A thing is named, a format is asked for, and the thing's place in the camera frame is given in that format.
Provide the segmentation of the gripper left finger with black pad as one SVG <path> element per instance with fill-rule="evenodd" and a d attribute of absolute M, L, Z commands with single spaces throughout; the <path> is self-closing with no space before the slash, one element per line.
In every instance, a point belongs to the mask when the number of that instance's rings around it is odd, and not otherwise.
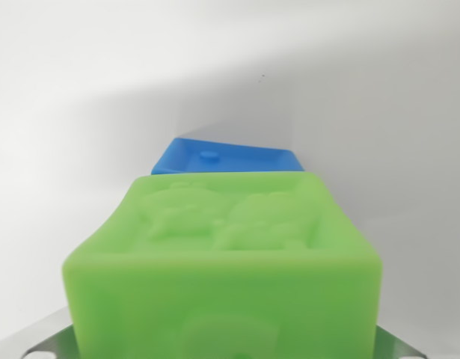
<path fill-rule="evenodd" d="M 32 352 L 50 353 L 51 358 L 77 358 L 67 307 L 0 341 L 0 358 L 24 358 Z"/>

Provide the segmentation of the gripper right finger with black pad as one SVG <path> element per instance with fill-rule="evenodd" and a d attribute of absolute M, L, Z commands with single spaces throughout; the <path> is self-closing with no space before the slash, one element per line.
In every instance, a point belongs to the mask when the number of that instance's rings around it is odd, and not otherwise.
<path fill-rule="evenodd" d="M 414 320 L 397 310 L 381 310 L 375 358 L 460 358 L 460 331 L 431 319 Z"/>

